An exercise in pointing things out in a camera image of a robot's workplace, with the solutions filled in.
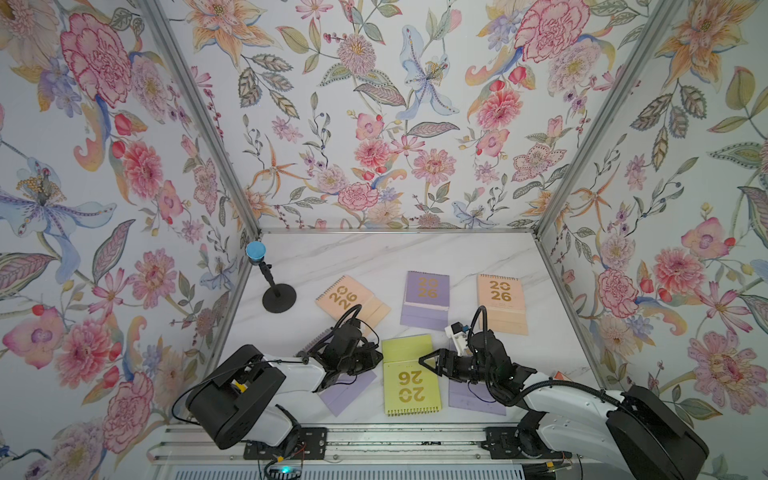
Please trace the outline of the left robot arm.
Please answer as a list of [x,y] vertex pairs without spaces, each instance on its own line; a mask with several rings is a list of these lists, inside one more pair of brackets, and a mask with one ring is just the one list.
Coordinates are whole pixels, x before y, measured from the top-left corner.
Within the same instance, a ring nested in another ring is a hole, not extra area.
[[379,341],[370,341],[358,322],[333,327],[291,358],[240,347],[177,401],[221,450],[244,441],[271,460],[288,459],[306,448],[302,426],[278,403],[288,394],[320,394],[354,384],[383,360]]

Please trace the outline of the yellow-green calendar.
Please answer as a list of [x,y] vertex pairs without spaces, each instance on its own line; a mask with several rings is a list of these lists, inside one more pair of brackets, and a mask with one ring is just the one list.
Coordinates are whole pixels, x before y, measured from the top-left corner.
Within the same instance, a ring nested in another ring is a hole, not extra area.
[[433,351],[428,334],[384,340],[384,410],[390,417],[437,413],[442,409],[438,377],[419,363]]

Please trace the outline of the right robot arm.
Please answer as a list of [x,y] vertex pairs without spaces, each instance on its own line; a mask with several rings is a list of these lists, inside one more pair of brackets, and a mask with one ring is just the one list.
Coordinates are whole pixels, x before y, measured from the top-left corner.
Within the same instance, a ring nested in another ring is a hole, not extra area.
[[490,330],[466,332],[456,350],[435,350],[419,363],[453,382],[483,385],[496,403],[524,410],[514,426],[487,429],[485,447],[493,457],[565,454],[636,479],[695,479],[710,454],[649,389],[604,390],[548,377],[513,362]]

